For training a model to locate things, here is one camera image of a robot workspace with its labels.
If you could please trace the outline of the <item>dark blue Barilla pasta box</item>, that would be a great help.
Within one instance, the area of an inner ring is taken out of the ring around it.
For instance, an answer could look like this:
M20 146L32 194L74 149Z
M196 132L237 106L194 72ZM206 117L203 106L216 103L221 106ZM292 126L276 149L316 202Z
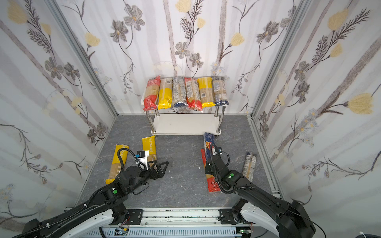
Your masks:
M211 157L211 144L215 143L215 136L211 133L204 133L204 152L206 161Z

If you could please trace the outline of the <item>yellow Pastatime spaghetti bag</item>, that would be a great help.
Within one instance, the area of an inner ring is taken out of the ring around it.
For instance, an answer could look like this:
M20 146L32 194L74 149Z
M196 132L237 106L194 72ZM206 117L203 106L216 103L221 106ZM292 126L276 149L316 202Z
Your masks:
M157 153L156 153L156 143L155 143L155 136L146 137L142 139L142 148L144 151L148 151L146 153L147 156L147 162L149 163L149 166L153 169L157 169L157 166L154 165L153 162L157 161Z

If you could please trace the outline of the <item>brown and yellow spaghetti pack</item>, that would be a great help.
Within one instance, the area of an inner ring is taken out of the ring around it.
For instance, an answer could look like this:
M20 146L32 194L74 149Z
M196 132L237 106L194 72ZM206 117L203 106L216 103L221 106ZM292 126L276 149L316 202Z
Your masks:
M158 95L158 110L169 109L172 106L172 82L173 78L164 78L161 80Z

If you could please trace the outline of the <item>dark blue clear spaghetti bag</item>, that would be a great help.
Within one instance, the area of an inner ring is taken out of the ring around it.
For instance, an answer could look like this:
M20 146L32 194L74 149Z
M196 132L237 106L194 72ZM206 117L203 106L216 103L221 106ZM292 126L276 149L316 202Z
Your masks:
M213 76L212 77L212 87L213 87L213 95L214 95L215 105L217 107L228 105L229 101L228 101L224 77L223 76Z

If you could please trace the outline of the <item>red clear spaghetti bag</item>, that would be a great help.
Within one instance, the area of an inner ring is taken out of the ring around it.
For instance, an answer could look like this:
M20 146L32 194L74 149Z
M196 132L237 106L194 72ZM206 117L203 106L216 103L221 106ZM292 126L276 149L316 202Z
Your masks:
M161 76L156 76L155 78L151 78L147 82L146 91L144 95L144 111L151 111L157 109L157 97L159 94L161 84Z

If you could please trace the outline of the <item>red spaghetti bag with label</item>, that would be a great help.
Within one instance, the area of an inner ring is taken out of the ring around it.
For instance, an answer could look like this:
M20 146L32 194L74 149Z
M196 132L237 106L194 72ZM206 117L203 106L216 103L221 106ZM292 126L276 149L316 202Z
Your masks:
M185 86L187 93L188 109L193 111L202 112L202 104L199 93L199 86L196 79L185 77Z

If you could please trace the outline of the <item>clear spaghetti bag blue end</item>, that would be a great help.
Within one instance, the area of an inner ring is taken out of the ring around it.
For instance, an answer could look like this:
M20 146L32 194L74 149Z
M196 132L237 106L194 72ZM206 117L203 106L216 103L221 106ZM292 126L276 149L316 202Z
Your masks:
M173 106L187 107L187 92L185 86L185 80L181 76L176 76L172 81L172 93L173 93Z

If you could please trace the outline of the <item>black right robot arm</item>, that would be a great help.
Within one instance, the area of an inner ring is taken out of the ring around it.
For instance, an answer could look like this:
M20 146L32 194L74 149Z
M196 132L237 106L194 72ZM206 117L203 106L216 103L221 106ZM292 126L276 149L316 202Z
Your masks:
M241 197L235 209L239 222L257 224L279 238L314 236L316 228L301 203L290 203L264 191L240 172L230 170L221 158L220 147L210 144L209 148L205 173L214 176L223 193Z

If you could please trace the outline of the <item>yellow-end spaghetti bag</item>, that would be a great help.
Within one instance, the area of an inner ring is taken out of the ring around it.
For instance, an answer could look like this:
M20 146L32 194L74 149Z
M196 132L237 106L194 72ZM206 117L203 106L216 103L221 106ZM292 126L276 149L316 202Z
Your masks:
M214 107L215 102L212 87L212 78L201 77L197 79L197 83L199 85L199 93L202 107Z

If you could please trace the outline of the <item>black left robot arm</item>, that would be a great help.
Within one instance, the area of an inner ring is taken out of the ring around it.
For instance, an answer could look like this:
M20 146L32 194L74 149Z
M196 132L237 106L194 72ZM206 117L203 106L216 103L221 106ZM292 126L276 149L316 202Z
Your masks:
M134 157L136 165L125 167L120 155L125 150ZM29 221L18 237L74 238L93 229L129 219L124 201L130 194L136 195L135 191L139 187L149 185L150 179L163 178L169 162L148 162L145 160L147 151L133 153L130 149L122 148L117 153L121 170L113 182L97 189L84 203L67 212L42 222L37 219Z

